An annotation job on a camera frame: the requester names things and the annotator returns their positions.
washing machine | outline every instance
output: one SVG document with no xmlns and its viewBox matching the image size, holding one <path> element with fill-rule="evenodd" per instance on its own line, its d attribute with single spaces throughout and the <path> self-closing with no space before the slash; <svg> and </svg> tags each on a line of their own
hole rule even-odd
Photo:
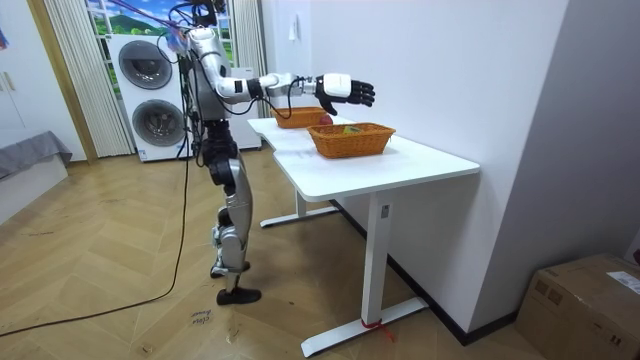
<svg viewBox="0 0 640 360">
<path fill-rule="evenodd" d="M 180 74 L 166 39 L 108 35 L 107 46 L 142 161 L 175 159 L 184 136 Z M 191 146 L 191 136 L 187 146 Z M 181 157 L 186 157 L 183 149 Z"/>
</svg>

sky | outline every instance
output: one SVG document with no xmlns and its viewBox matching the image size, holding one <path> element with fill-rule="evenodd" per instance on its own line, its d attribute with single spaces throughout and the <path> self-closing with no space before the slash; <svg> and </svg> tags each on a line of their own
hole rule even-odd
<svg viewBox="0 0 640 360">
<path fill-rule="evenodd" d="M 168 19 L 169 10 L 173 6 L 177 4 L 183 4 L 186 2 L 186 1 L 176 1 L 176 0 L 122 0 L 122 1 L 126 2 L 129 5 L 132 5 L 133 7 L 139 9 L 142 12 L 145 12 L 151 16 L 155 16 L 160 19 Z M 98 0 L 87 0 L 87 2 L 89 3 L 89 7 L 100 8 Z M 117 6 L 116 4 L 107 0 L 105 0 L 105 5 L 107 7 L 107 16 L 112 17 L 120 13 L 120 6 Z M 150 24 L 151 26 L 154 26 L 154 27 L 159 26 L 159 24 L 156 21 L 146 18 L 142 15 L 136 14 L 134 12 L 131 12 L 129 10 L 124 10 L 124 15 L 127 15 L 136 20 L 144 21 L 147 24 Z M 174 13 L 172 16 L 174 20 L 179 18 L 178 14 L 176 13 Z"/>
</svg>

woven basket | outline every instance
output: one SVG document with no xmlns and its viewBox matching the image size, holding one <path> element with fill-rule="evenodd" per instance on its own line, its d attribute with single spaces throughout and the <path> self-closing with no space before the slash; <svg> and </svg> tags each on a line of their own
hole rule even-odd
<svg viewBox="0 0 640 360">
<path fill-rule="evenodd" d="M 343 133 L 346 126 L 360 130 Z M 318 152 L 328 158 L 382 154 L 391 135 L 396 132 L 386 126 L 372 123 L 346 125 L 316 125 L 307 128 Z"/>
<path fill-rule="evenodd" d="M 284 116 L 289 115 L 289 108 L 280 108 L 278 112 Z M 275 116 L 278 126 L 285 129 L 305 128 L 307 126 L 318 125 L 320 118 L 327 114 L 319 107 L 301 107 L 291 109 L 291 118 L 285 119 L 278 115 L 273 109 L 271 114 Z"/>
</svg>

brown box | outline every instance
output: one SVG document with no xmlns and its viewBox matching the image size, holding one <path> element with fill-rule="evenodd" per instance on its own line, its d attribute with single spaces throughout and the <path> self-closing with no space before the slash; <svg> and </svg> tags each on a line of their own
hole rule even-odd
<svg viewBox="0 0 640 360">
<path fill-rule="evenodd" d="M 640 359 L 640 288 L 607 274 L 619 271 L 640 280 L 639 267 L 611 255 L 538 271 L 516 329 L 548 360 Z"/>
</svg>

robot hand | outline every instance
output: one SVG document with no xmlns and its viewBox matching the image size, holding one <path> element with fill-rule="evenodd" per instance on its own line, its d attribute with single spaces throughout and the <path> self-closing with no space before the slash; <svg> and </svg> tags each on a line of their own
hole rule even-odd
<svg viewBox="0 0 640 360">
<path fill-rule="evenodd" d="M 320 105 L 331 115 L 338 115 L 331 103 L 363 104 L 371 107 L 376 93 L 373 85 L 344 74 L 325 74 L 316 78 L 315 96 Z"/>
</svg>

